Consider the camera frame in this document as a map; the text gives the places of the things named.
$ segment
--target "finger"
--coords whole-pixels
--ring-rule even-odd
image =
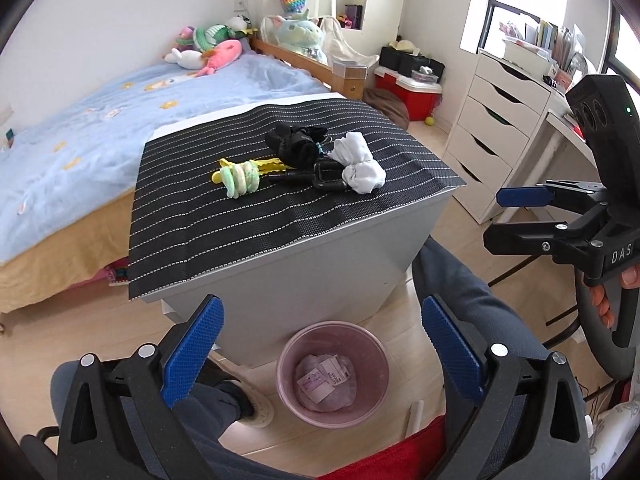
[[[609,303],[609,300],[607,298],[605,298],[604,300],[602,300],[602,302],[598,305],[598,314],[600,314],[600,317],[604,316],[609,310],[611,310],[611,304]]]
[[[611,329],[613,323],[616,320],[616,316],[614,316],[612,311],[607,311],[607,313],[600,318],[602,320],[602,324],[607,328]]]
[[[640,264],[629,267],[620,276],[620,285],[623,288],[638,288],[640,287]]]
[[[601,304],[605,296],[604,285],[596,285],[594,287],[591,287],[589,291],[591,295],[591,303],[593,303],[595,306]]]

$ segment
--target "red cooler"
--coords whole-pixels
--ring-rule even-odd
[[[442,99],[442,86],[438,83],[420,83],[384,66],[376,69],[376,88],[389,90],[401,98],[409,110],[410,121],[425,120]]]

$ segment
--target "blue jeans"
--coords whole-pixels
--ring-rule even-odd
[[[488,285],[475,276],[455,256],[429,238],[412,265],[414,287],[420,304],[438,294],[460,320],[472,323],[488,342],[501,342],[520,357],[546,359],[549,352],[507,304],[496,298]],[[460,397],[444,372],[447,415],[447,447],[457,438],[468,420],[473,404]],[[499,471],[524,408],[525,397],[511,405],[500,438],[495,444],[484,473]]]
[[[432,238],[425,242],[416,256],[413,275],[420,304],[426,297],[439,294],[457,318],[473,323],[485,339],[500,341],[510,351],[522,357],[545,359],[548,355],[548,351],[518,315],[498,300],[485,282],[474,276]],[[77,363],[62,365],[55,371],[51,381],[51,401],[58,423],[62,419],[66,396],[76,367]],[[446,373],[445,388],[447,443],[450,444],[468,419],[472,405],[458,396]],[[146,466],[151,473],[166,478],[135,414],[132,400],[123,399],[123,405]],[[497,470],[506,455],[523,406],[523,399],[514,401],[507,424],[487,464],[487,471]],[[222,480],[303,478],[252,462],[224,449],[218,443],[226,428],[238,420],[240,409],[233,397],[217,388],[196,384],[191,395],[175,405],[174,414]]]

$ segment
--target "window frame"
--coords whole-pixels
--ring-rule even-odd
[[[494,20],[494,10],[497,8],[508,10],[513,14],[524,14],[529,16],[532,20],[540,23],[541,19],[539,16],[532,14],[526,10],[519,9],[518,7],[510,6],[509,4],[504,4],[498,0],[489,0],[486,6],[486,14],[484,16],[484,25],[482,26],[482,33],[480,34],[480,40],[478,41],[478,50],[484,48],[486,45],[486,40],[489,38],[489,32],[491,29],[491,24]]]
[[[609,68],[612,69],[616,74],[622,76],[631,88],[640,94],[640,75],[633,73],[624,63],[616,58],[615,53],[618,50],[618,40],[620,39],[620,16],[620,11],[612,4],[611,27],[609,29],[609,39],[607,40],[607,49],[605,51],[601,72],[606,74]]]

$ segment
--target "yellow toy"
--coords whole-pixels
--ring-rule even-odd
[[[255,192],[260,185],[262,175],[292,169],[283,164],[279,158],[248,160],[240,164],[221,158],[219,163],[220,170],[211,175],[211,181],[214,184],[224,184],[229,198],[238,198]]]

